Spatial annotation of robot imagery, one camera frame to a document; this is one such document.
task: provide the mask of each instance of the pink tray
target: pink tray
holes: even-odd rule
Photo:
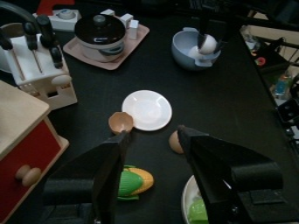
[[[82,53],[78,38],[74,38],[70,41],[70,43],[63,47],[63,51],[69,53],[73,57],[75,57],[78,60],[91,64],[95,67],[102,67],[107,70],[115,70],[122,65],[130,53],[137,49],[138,45],[141,44],[149,32],[150,32],[150,29],[146,26],[139,25],[138,32],[137,32],[137,39],[130,39],[126,35],[125,51],[122,55],[119,56],[119,58],[117,58],[114,61],[110,61],[110,62],[99,62],[93,59],[89,59]]]

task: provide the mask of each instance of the wooden box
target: wooden box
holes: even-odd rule
[[[47,117],[50,105],[0,81],[0,223],[6,223],[70,142]]]

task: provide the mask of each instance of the knife handle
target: knife handle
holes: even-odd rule
[[[38,31],[35,29],[32,22],[23,23],[23,32],[28,49],[31,51],[38,50],[38,38],[36,38]]]
[[[6,36],[4,30],[2,28],[0,28],[0,46],[7,51],[14,49],[12,40]]]
[[[51,59],[53,59],[53,63],[54,66],[57,68],[62,68],[63,67],[63,63],[62,63],[62,50],[58,46],[54,46],[50,48],[50,52],[51,52]]]
[[[53,31],[53,21],[50,20],[48,16],[40,15],[36,18],[38,25],[40,26],[42,30],[42,45],[47,48],[58,45],[58,40]]]

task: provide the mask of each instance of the white pot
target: white pot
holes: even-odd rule
[[[75,25],[82,52],[87,58],[99,62],[110,62],[122,55],[126,33],[123,23],[110,15],[90,15]]]

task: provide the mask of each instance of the wooden knob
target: wooden knob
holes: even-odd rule
[[[15,178],[23,181],[23,186],[32,186],[43,175],[40,168],[31,168],[28,164],[23,165],[15,174]]]

